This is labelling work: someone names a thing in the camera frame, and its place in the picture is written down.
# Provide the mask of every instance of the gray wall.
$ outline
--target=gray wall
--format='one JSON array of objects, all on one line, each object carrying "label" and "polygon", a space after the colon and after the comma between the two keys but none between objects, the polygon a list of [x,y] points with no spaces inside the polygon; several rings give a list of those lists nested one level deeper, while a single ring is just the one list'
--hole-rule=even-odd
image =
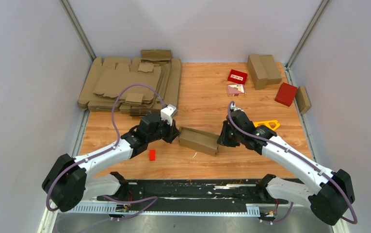
[{"label": "gray wall", "polygon": [[317,160],[353,179],[359,223],[350,231],[371,232],[371,1],[332,1],[292,71],[311,101]]},{"label": "gray wall", "polygon": [[0,233],[36,232],[41,183],[71,151],[89,66],[59,1],[0,1]]},{"label": "gray wall", "polygon": [[186,62],[286,62],[321,0],[70,0],[97,56],[172,49]]}]

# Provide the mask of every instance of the gray floor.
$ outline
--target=gray floor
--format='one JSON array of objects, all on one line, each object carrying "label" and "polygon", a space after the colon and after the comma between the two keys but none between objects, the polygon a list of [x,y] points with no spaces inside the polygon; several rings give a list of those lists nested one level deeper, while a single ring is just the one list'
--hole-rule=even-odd
[{"label": "gray floor", "polygon": [[[287,207],[278,208],[282,217]],[[60,214],[60,233],[77,233],[103,219],[99,214]],[[85,233],[332,233],[328,226],[304,207],[294,207],[282,223],[267,225],[251,217],[198,217],[198,216],[137,216],[125,221],[105,221],[84,231]]]}]

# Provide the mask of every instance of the white label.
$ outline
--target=white label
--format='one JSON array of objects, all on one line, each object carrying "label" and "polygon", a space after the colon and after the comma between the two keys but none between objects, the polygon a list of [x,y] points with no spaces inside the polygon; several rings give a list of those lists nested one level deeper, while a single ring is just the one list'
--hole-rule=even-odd
[{"label": "white label", "polygon": [[244,78],[243,77],[241,77],[241,76],[238,76],[238,75],[235,75],[235,74],[231,74],[231,76],[230,76],[231,78],[233,78],[233,79],[236,79],[236,80],[240,80],[240,81],[242,81],[242,80],[244,80]]}]

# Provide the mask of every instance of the stack of flattened cardboard boxes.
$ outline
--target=stack of flattened cardboard boxes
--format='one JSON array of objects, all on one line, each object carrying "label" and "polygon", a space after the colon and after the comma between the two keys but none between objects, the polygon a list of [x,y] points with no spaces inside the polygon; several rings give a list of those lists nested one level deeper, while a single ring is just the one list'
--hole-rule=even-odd
[{"label": "stack of flattened cardboard boxes", "polygon": [[[166,104],[177,106],[181,60],[170,50],[142,50],[142,57],[106,57],[94,60],[78,104],[90,111],[110,111],[115,99],[127,86],[142,83],[152,87]],[[116,111],[131,116],[159,113],[162,104],[146,87],[133,86],[121,97]]]}]

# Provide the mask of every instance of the robotic arm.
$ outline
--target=robotic arm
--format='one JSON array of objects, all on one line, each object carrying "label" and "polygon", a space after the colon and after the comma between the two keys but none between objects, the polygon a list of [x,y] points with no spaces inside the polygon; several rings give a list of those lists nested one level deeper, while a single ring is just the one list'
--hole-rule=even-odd
[{"label": "robotic arm", "polygon": [[[121,139],[87,155],[71,158],[68,154],[60,156],[45,178],[42,188],[49,193],[53,181],[67,167],[80,163],[63,175],[53,187],[50,198],[62,212],[74,208],[81,200],[88,200],[102,195],[124,195],[126,190],[123,185],[126,181],[118,173],[111,173],[104,177],[93,177],[103,169],[135,157],[145,151],[148,144],[162,139],[172,141],[179,135],[173,116],[177,113],[176,107],[168,105],[161,110],[161,116],[150,113],[143,117],[139,125],[131,128],[121,136]],[[308,159],[297,150],[291,148],[280,136],[268,127],[261,125],[255,127],[247,115],[240,108],[231,106],[227,120],[223,122],[221,135],[217,141],[219,145],[236,147],[243,144],[247,149],[254,150],[284,166],[298,177],[304,184],[288,182],[275,175],[266,175],[257,186],[260,187],[259,195],[266,200],[284,199],[311,208],[312,212],[323,222],[335,225],[348,209],[348,205],[338,189],[326,178],[334,180],[345,192],[350,203],[353,203],[354,191],[351,177],[340,169],[334,172]],[[267,141],[255,139],[242,133],[240,130]],[[284,145],[282,150],[275,144]],[[93,159],[92,155],[102,153]],[[309,166],[313,164],[321,170],[317,172]]]}]

